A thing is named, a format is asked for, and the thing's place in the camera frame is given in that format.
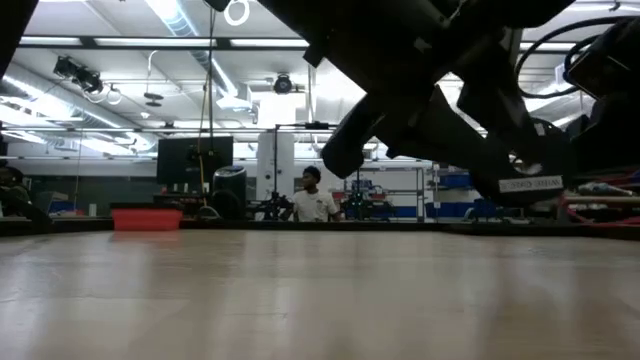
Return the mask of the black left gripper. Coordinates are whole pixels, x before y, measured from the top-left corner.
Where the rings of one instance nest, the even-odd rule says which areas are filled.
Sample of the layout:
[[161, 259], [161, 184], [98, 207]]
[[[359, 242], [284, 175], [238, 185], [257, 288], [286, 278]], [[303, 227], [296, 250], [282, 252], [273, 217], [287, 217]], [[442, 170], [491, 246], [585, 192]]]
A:
[[303, 38], [305, 60], [328, 61], [363, 91], [323, 147], [325, 167], [347, 177], [372, 138], [389, 157], [446, 163], [469, 172], [482, 197], [499, 201], [509, 158], [550, 163], [520, 95], [509, 30], [545, 24], [560, 0], [263, 0]]

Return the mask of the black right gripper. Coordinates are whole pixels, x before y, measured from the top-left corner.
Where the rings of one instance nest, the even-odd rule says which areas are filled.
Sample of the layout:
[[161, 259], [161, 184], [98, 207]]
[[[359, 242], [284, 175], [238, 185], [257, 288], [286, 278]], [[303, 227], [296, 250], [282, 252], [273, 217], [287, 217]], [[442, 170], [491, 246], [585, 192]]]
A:
[[590, 126], [572, 139], [579, 173], [639, 165], [639, 98], [597, 100]]

